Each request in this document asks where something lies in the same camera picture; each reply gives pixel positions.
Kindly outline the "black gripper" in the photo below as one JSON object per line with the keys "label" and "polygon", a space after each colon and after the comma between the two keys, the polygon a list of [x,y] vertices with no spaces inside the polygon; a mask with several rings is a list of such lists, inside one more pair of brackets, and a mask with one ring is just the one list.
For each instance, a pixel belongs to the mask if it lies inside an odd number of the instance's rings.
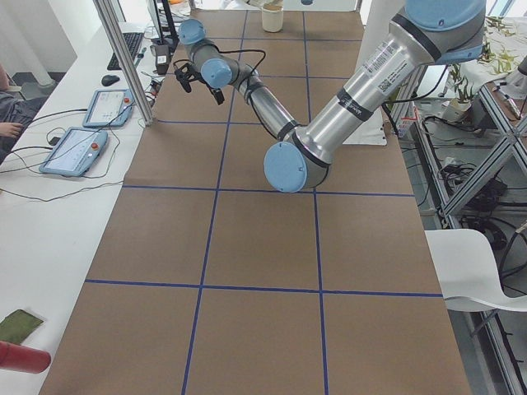
{"label": "black gripper", "polygon": [[200,81],[212,92],[214,100],[217,102],[218,105],[222,105],[225,102],[225,97],[221,89],[211,86],[203,76],[200,77]]}

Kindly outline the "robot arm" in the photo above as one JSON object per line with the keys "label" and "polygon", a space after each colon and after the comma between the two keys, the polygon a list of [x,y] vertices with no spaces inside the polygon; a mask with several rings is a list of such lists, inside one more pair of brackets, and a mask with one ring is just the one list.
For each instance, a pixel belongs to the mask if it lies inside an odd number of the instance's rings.
{"label": "robot arm", "polygon": [[199,16],[180,24],[184,57],[175,76],[185,91],[234,94],[269,142],[261,169],[281,193],[322,187],[336,150],[373,132],[386,142],[380,108],[413,72],[471,61],[483,48],[484,1],[379,1],[373,26],[356,12],[300,6],[270,35],[256,26],[232,50],[207,37]]}

